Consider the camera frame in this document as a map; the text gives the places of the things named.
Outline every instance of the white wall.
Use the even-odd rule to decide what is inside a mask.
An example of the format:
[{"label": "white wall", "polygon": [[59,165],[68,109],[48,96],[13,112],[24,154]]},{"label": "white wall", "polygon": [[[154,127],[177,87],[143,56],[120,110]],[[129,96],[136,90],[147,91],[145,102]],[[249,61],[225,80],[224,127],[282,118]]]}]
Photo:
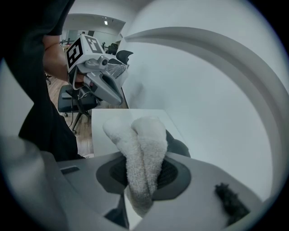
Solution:
[{"label": "white wall", "polygon": [[68,30],[67,35],[66,35],[66,40],[68,40],[68,38],[70,39],[70,41],[72,41],[71,43],[76,41],[79,38],[78,31],[77,30]]},{"label": "white wall", "polygon": [[62,34],[60,35],[60,41],[66,40],[67,30],[63,30]]},{"label": "white wall", "polygon": [[[268,23],[246,2],[155,0],[137,14],[127,35],[163,27],[200,28],[241,43],[265,61],[289,91],[284,50]],[[187,35],[179,32],[175,36]],[[221,167],[262,200],[267,199],[273,171],[286,162],[281,158],[273,169],[272,154],[279,155],[282,149],[278,125],[266,99],[248,79],[251,73],[246,71],[251,67],[242,72],[197,42],[157,34],[153,38],[129,38],[121,42],[121,49],[134,52],[123,86],[129,107],[164,109],[192,158]],[[262,118],[260,111],[266,112],[267,118]],[[263,121],[270,122],[270,133]]]},{"label": "white wall", "polygon": [[101,15],[123,21],[127,23],[122,30],[125,36],[140,6],[130,0],[76,0],[69,14]]},{"label": "white wall", "polygon": [[101,44],[105,42],[106,46],[117,41],[117,35],[122,27],[122,22],[111,22],[110,20],[109,24],[105,25],[103,19],[97,16],[75,14],[68,15],[63,26],[65,30],[78,30],[78,34],[81,34],[82,31],[85,31],[85,34],[88,34],[88,31],[95,31],[93,36]]},{"label": "white wall", "polygon": [[63,29],[67,30],[87,30],[87,31],[99,31],[112,35],[118,35],[122,28],[122,25],[109,25],[106,26],[104,22],[92,15],[68,15]]}]

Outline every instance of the white curved panel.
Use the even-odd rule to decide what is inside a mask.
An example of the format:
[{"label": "white curved panel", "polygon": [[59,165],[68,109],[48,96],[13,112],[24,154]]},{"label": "white curved panel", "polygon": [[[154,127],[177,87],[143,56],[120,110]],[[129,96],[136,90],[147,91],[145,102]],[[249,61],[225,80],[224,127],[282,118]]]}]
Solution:
[{"label": "white curved panel", "polygon": [[[221,167],[267,199],[272,187],[270,142],[258,112],[239,86],[188,52],[144,42],[127,45],[134,52],[123,86],[130,108],[164,109],[192,158]],[[205,50],[203,54],[212,55]]]},{"label": "white curved panel", "polygon": [[155,0],[134,19],[127,35],[163,27],[200,28],[227,36],[261,57],[289,92],[289,60],[278,36],[246,1]]},{"label": "white curved panel", "polygon": [[278,192],[288,171],[289,96],[266,62],[235,40],[197,28],[151,29],[128,36],[126,41],[165,45],[189,52],[229,76],[250,99],[265,126],[272,152],[272,194]]}]

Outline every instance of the wooden floor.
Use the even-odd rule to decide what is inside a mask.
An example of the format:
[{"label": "wooden floor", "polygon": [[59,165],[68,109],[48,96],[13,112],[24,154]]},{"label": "wooden floor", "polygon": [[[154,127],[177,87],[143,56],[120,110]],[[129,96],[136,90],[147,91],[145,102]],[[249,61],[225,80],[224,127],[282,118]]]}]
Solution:
[{"label": "wooden floor", "polygon": [[[48,92],[51,101],[54,103],[55,107],[57,108],[57,103],[58,103],[58,95],[60,88],[63,85],[67,85],[67,82],[61,81],[59,79],[56,79],[54,77],[49,78],[51,81],[51,85],[47,83],[48,86]],[[120,106],[112,106],[107,104],[106,102],[102,102],[101,105],[97,106],[97,108],[122,108],[126,109],[125,103],[123,103]],[[66,123],[68,126],[71,124],[71,119],[72,119],[72,114],[68,113],[68,117],[65,117]],[[74,120],[76,119],[77,113],[73,114]],[[78,146],[78,154],[80,155],[86,155],[93,153],[93,144],[92,144],[92,135],[91,135],[91,117],[88,118],[84,115],[81,116],[79,122],[77,123],[77,126],[75,127],[76,130],[76,141],[77,141],[77,146]]]}]

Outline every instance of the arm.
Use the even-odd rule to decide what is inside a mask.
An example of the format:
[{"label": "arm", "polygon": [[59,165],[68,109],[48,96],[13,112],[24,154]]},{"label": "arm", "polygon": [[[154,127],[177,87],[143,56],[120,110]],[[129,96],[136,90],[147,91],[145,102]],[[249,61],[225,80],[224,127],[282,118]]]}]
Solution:
[{"label": "arm", "polygon": [[[44,56],[43,66],[47,74],[67,81],[65,53],[59,45],[60,36],[45,35],[43,37]],[[83,82],[83,75],[78,74],[76,82]]]}]

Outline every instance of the cable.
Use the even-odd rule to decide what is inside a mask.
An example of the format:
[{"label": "cable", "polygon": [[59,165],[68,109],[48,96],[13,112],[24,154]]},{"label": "cable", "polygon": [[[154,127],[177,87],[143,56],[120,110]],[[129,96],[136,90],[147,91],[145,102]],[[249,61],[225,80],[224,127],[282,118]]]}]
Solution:
[{"label": "cable", "polygon": [[71,118],[71,123],[69,125],[69,127],[72,125],[73,123],[73,98],[71,97],[71,114],[72,114],[72,118]]}]

